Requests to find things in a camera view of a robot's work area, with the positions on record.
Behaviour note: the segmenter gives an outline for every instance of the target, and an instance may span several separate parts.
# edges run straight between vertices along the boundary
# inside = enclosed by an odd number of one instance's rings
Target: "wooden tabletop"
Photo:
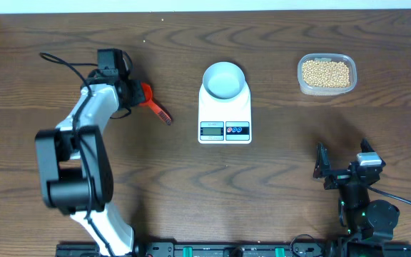
[[[133,78],[153,86],[173,116],[163,125],[138,107],[104,132],[113,200],[140,238],[291,241],[345,231],[338,191],[312,178],[315,145],[335,168],[361,138],[387,162],[376,188],[411,199],[411,11],[0,15],[0,256],[53,256],[59,241],[91,241],[41,200],[34,137],[76,104],[81,82],[47,51],[96,62],[96,50],[127,51]],[[347,54],[356,88],[306,96],[296,66],[309,53]],[[201,145],[198,91],[218,61],[241,66],[252,93],[253,141]],[[83,73],[90,69],[80,68]],[[395,239],[411,243],[411,206]]]

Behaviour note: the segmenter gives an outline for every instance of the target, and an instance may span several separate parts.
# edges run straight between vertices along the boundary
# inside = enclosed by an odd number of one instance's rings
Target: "container of beans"
[[[344,54],[308,54],[299,61],[298,81],[307,95],[344,94],[356,86],[356,65]]]

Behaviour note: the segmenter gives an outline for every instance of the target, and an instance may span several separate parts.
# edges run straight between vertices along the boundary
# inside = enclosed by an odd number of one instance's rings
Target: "green tape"
[[[193,248],[183,247],[183,257],[193,257]]]
[[[276,248],[275,249],[275,257],[285,257],[285,249],[284,248]]]

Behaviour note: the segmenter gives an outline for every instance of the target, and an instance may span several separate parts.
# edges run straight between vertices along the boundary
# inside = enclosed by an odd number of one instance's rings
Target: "white wall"
[[[0,0],[0,14],[411,9],[411,0]]]

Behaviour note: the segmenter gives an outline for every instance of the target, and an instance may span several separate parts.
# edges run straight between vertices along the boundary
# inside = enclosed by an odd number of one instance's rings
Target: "scale control panel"
[[[249,141],[248,121],[202,121],[200,139],[204,141]]]

